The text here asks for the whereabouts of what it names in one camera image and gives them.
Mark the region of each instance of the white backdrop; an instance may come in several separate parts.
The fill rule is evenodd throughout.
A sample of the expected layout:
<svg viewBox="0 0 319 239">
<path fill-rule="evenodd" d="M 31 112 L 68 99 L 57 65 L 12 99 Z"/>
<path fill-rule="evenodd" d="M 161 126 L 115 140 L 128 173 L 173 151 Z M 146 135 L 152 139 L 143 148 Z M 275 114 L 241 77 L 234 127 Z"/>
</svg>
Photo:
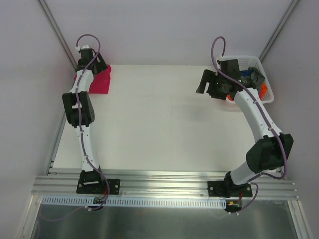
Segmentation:
<svg viewBox="0 0 319 239">
<path fill-rule="evenodd" d="M 226 37 L 226 54 L 259 56 L 290 0 L 47 3 L 75 59 L 77 38 L 91 33 L 100 38 L 102 55 L 110 64 L 210 65 L 211 43 L 219 35 Z M 83 42 L 97 47 L 92 39 Z"/>
</svg>

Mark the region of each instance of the white table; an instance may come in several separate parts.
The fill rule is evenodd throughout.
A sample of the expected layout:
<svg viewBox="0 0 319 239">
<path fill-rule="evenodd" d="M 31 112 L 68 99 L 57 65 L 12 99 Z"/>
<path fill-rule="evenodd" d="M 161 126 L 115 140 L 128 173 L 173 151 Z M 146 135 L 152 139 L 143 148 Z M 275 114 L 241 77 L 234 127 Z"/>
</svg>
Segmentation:
<svg viewBox="0 0 319 239">
<path fill-rule="evenodd" d="M 205 66 L 113 65 L 108 95 L 90 95 L 102 169 L 230 171 L 254 144 L 236 105 L 196 94 Z M 53 168 L 81 168 L 64 127 Z"/>
</svg>

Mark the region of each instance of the plastic laundry basket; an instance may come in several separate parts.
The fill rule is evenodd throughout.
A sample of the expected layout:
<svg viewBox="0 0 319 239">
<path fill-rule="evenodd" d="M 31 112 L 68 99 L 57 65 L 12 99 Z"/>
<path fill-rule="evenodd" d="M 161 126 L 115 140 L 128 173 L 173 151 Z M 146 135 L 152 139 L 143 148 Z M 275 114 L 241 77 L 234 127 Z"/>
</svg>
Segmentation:
<svg viewBox="0 0 319 239">
<path fill-rule="evenodd" d="M 264 71 L 264 68 L 263 68 L 259 58 L 256 56 L 224 56 L 224 57 L 219 56 L 219 57 L 217 57 L 217 60 L 219 60 L 219 61 L 232 60 L 232 59 L 238 60 L 239 70 L 241 70 L 241 71 L 248 70 L 248 67 L 256 67 L 265 77 L 264 83 L 266 84 L 266 86 L 268 88 L 267 92 L 265 93 L 265 95 L 261 99 L 261 102 L 263 104 L 265 104 L 265 103 L 271 103 L 272 101 L 274 101 L 273 91 L 270 87 L 270 84 L 268 82 L 268 78 L 266 76 L 266 73 Z M 226 101 L 228 101 L 231 104 L 235 104 L 235 102 L 229 100 L 228 97 L 226 98 Z"/>
</svg>

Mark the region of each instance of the gray floor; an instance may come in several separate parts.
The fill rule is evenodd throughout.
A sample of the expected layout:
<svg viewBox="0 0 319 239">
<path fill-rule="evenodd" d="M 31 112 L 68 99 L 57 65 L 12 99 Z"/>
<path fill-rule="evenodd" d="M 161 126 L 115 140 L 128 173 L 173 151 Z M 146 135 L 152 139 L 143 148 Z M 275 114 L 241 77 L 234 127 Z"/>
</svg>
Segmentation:
<svg viewBox="0 0 319 239">
<path fill-rule="evenodd" d="M 56 219 L 73 206 L 43 205 Z M 256 201 L 237 215 L 222 209 L 105 207 L 60 222 L 39 219 L 33 239 L 297 239 L 287 202 Z"/>
</svg>

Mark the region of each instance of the black mounting plate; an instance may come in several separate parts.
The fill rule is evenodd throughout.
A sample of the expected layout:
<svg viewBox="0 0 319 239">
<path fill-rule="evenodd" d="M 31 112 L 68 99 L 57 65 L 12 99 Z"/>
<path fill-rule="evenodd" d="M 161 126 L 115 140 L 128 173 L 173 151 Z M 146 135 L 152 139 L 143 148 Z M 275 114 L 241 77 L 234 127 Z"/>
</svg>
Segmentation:
<svg viewBox="0 0 319 239">
<path fill-rule="evenodd" d="M 210 197 L 220 197 L 220 195 L 217 195 L 214 192 L 214 187 L 217 187 L 218 185 L 223 184 L 224 181 L 208 181 L 207 186 L 208 186 L 208 195 Z M 232 191 L 230 192 L 231 197 L 240 197 L 240 192 L 242 192 L 242 197 L 243 198 L 251 198 L 253 197 L 253 192 L 251 191 L 251 186 L 250 184 L 247 184 L 244 190 L 238 190 L 238 191 Z"/>
<path fill-rule="evenodd" d="M 119 195 L 120 193 L 120 179 L 108 179 L 110 185 L 109 195 Z M 105 183 L 101 184 L 81 184 L 80 180 L 78 182 L 78 186 L 76 188 L 76 193 L 78 194 L 103 194 L 105 192 Z"/>
</svg>

